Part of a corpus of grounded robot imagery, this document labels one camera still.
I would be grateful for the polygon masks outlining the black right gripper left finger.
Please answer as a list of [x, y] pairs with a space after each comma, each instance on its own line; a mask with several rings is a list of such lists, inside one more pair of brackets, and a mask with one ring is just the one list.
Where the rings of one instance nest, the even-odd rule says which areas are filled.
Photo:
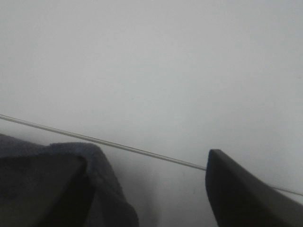
[[76, 155], [0, 159], [2, 227], [82, 227], [94, 187]]

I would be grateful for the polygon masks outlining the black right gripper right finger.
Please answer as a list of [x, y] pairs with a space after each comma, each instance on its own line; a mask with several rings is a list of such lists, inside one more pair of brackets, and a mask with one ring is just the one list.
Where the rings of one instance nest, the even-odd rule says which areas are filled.
[[208, 153], [205, 188], [220, 227], [301, 227], [303, 206], [219, 149]]

